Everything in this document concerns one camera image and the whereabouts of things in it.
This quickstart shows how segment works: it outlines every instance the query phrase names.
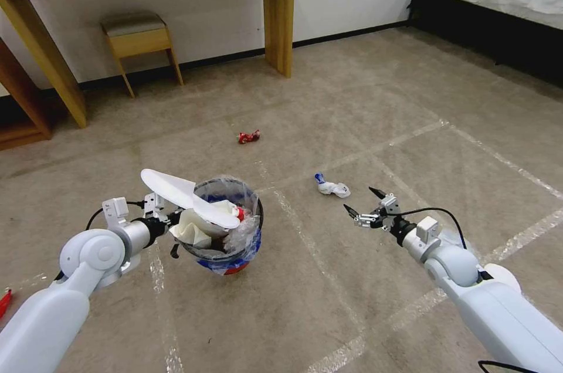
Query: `red wrapper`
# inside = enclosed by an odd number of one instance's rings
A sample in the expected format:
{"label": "red wrapper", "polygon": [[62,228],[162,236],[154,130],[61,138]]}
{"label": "red wrapper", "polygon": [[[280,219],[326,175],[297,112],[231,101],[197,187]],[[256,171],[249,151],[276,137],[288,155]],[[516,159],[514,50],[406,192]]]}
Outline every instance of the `red wrapper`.
{"label": "red wrapper", "polygon": [[260,130],[256,130],[252,134],[240,133],[239,134],[239,143],[240,144],[249,143],[251,141],[258,140],[259,138],[260,138]]}
{"label": "red wrapper", "polygon": [[10,305],[10,301],[12,300],[12,290],[8,290],[7,294],[2,297],[0,300],[0,318],[6,313],[8,306]]}

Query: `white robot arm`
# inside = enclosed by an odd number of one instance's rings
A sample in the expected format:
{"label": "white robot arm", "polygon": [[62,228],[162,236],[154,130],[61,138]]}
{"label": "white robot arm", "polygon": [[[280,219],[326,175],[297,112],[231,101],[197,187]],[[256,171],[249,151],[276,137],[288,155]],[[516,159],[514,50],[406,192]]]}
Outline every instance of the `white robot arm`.
{"label": "white robot arm", "polygon": [[136,267],[140,252],[178,222],[179,211],[160,213],[160,197],[148,194],[145,217],[127,221],[125,198],[102,203],[107,229],[72,237],[60,253],[55,281],[27,299],[0,333],[0,373],[51,373],[86,321],[89,297]]}
{"label": "white robot arm", "polygon": [[481,267],[465,248],[442,245],[438,222],[430,216],[417,225],[403,218],[426,209],[401,213],[393,194],[370,190],[381,199],[373,212],[360,215],[344,205],[354,223],[394,235],[452,299],[465,324],[498,362],[520,368],[517,371],[563,371],[563,332],[522,296],[514,275],[499,265]]}

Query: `cable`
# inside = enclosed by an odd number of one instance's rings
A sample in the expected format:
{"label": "cable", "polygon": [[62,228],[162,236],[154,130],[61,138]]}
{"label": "cable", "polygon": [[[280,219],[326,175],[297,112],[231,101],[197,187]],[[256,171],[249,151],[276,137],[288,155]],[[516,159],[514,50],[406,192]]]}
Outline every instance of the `cable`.
{"label": "cable", "polygon": [[426,211],[438,211],[438,212],[444,212],[444,213],[447,213],[448,215],[450,215],[450,217],[453,219],[453,222],[456,224],[457,232],[459,233],[459,238],[462,241],[463,248],[467,250],[467,245],[465,244],[465,238],[463,237],[463,233],[462,233],[462,227],[459,226],[459,222],[457,221],[456,217],[450,211],[447,211],[446,209],[442,209],[442,208],[422,208],[422,209],[417,209],[417,210],[403,212],[403,213],[392,213],[391,215],[392,216],[406,216],[406,215],[412,215],[414,213],[426,212]]}
{"label": "cable", "polygon": [[486,366],[486,365],[488,365],[488,366],[493,366],[493,367],[501,367],[501,368],[505,368],[505,369],[510,369],[510,370],[512,370],[512,371],[519,372],[519,373],[536,373],[536,372],[533,371],[533,370],[528,370],[528,369],[525,369],[525,368],[523,368],[523,367],[518,367],[518,366],[510,365],[510,364],[505,364],[505,363],[501,363],[501,362],[498,362],[498,361],[479,360],[479,361],[477,361],[477,364],[479,364],[479,367],[480,367],[481,370],[483,370],[485,373],[490,373],[489,370],[485,369],[485,366]]}
{"label": "cable", "polygon": [[97,215],[99,215],[99,214],[102,212],[102,210],[103,210],[102,208],[99,208],[98,210],[96,210],[96,213],[94,213],[94,214],[92,215],[92,217],[90,218],[90,220],[88,221],[88,224],[86,225],[86,229],[85,229],[85,230],[89,230],[89,229],[90,229],[90,227],[91,227],[91,225],[92,225],[92,222],[94,222],[94,219],[96,218]]}
{"label": "cable", "polygon": [[[128,205],[131,206],[138,206],[141,209],[143,209],[145,207],[145,202],[143,200],[138,201],[138,202],[126,202]],[[96,212],[92,215],[92,217],[90,218],[90,220],[88,221],[88,224],[86,225],[86,229],[85,230],[89,230],[90,227],[92,226],[92,222],[94,222],[94,219],[96,218],[97,215],[99,215],[102,212],[103,209],[98,209],[96,210]]]}

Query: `wooden stool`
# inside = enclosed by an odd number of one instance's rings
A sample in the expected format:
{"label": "wooden stool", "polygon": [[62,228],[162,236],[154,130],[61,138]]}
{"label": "wooden stool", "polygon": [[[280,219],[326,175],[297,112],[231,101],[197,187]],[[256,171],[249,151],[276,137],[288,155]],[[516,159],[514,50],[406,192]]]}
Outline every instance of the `wooden stool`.
{"label": "wooden stool", "polygon": [[138,12],[114,16],[102,21],[101,27],[106,34],[111,52],[131,97],[135,97],[135,94],[127,80],[120,60],[127,56],[166,50],[168,60],[176,70],[180,85],[184,85],[182,73],[172,48],[170,32],[166,23],[158,15],[151,12]]}

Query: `table leg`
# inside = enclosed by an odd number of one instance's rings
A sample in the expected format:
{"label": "table leg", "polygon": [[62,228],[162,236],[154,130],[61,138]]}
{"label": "table leg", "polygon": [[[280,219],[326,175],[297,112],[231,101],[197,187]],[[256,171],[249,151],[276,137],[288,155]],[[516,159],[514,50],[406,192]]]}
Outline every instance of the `table leg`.
{"label": "table leg", "polygon": [[79,127],[86,126],[86,103],[69,66],[30,0],[0,0],[0,7],[65,103]]}
{"label": "table leg", "polygon": [[266,60],[291,77],[293,50],[293,0],[264,0]]}

